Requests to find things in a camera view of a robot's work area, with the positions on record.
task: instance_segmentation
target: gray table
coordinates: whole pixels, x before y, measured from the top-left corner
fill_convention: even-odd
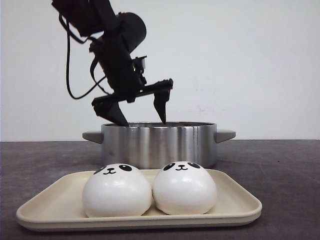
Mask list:
[[[100,166],[98,144],[1,143],[1,239],[320,239],[320,141],[232,140],[219,144],[223,171],[262,202],[262,215],[237,227],[32,232],[15,219],[20,205],[60,177]]]

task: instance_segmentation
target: black robotic arm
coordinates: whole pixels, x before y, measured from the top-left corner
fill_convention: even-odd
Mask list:
[[[115,15],[108,0],[53,0],[52,5],[60,13],[59,20],[68,36],[78,43],[85,42],[70,31],[70,23],[80,36],[92,41],[89,51],[94,53],[95,58],[90,67],[91,76],[96,82],[93,72],[99,63],[108,84],[114,90],[113,94],[97,97],[92,101],[96,115],[119,126],[128,126],[119,102],[132,103],[136,97],[154,94],[153,105],[165,124],[166,102],[173,88],[173,80],[146,85],[147,81],[143,76],[146,56],[134,59],[130,56],[146,37],[147,30],[143,20],[130,12]],[[91,37],[99,32],[102,35],[98,39]]]

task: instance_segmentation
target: white backdrop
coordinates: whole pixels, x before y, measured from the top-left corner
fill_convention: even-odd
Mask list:
[[[319,0],[112,0],[138,14],[148,84],[172,78],[169,121],[215,122],[237,139],[320,138]],[[1,141],[81,140],[106,120],[65,84],[66,33],[50,0],[1,1]],[[92,84],[89,44],[71,42],[71,89]],[[121,103],[159,121],[153,96]]]

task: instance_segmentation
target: silver pot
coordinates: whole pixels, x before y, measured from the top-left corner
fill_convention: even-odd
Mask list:
[[[175,161],[207,167],[216,163],[217,144],[236,136],[208,122],[132,122],[129,126],[101,125],[82,134],[101,144],[102,164],[126,163],[139,169],[159,169]]]

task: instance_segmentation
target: plastic tray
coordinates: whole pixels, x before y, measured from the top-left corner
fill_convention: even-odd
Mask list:
[[[158,169],[142,170],[150,182]],[[221,171],[207,169],[217,187],[217,202],[206,214],[167,215],[154,203],[142,216],[87,217],[82,191],[93,171],[66,175],[23,204],[17,221],[39,232],[241,226],[261,215],[262,204]]]

